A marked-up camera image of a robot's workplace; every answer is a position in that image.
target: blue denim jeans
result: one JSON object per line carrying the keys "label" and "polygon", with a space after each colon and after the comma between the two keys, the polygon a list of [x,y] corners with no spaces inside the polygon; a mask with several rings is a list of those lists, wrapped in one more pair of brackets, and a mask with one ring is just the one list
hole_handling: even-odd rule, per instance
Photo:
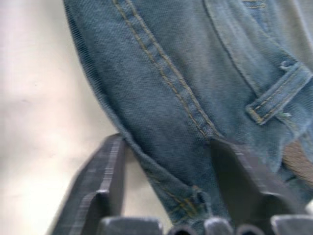
{"label": "blue denim jeans", "polygon": [[202,233],[228,217],[213,137],[247,144],[304,203],[313,190],[281,167],[300,140],[313,162],[313,73],[273,36],[265,0],[65,0],[99,103],[173,224]]}

